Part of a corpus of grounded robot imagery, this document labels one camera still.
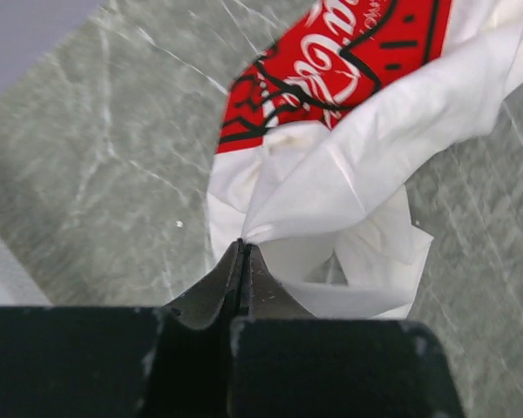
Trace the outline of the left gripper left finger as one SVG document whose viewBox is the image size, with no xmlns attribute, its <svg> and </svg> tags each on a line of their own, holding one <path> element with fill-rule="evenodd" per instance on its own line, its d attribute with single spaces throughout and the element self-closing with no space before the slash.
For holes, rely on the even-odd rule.
<svg viewBox="0 0 523 418">
<path fill-rule="evenodd" d="M 243 261 L 244 243 L 238 239 L 210 272 L 163 308 L 185 327 L 193 330 L 210 327 L 221 316 L 226 302 L 234 310 Z"/>
</svg>

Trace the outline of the white t shirt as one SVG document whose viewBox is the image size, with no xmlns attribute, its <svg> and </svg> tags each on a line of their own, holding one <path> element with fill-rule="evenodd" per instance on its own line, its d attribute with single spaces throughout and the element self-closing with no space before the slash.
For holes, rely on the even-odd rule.
<svg viewBox="0 0 523 418">
<path fill-rule="evenodd" d="M 431 246 L 405 182 L 522 83 L 523 1 L 315 2 L 229 88 L 214 255 L 258 246 L 315 317 L 405 317 Z"/>
</svg>

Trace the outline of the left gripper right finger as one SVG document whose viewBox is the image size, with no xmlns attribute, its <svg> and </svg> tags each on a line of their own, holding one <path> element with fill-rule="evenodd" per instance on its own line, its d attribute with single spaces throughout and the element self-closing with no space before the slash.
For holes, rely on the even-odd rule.
<svg viewBox="0 0 523 418">
<path fill-rule="evenodd" d="M 246 245 L 244 253 L 243 315 L 257 320 L 315 318 L 272 276 L 261 250 L 254 245 Z"/>
</svg>

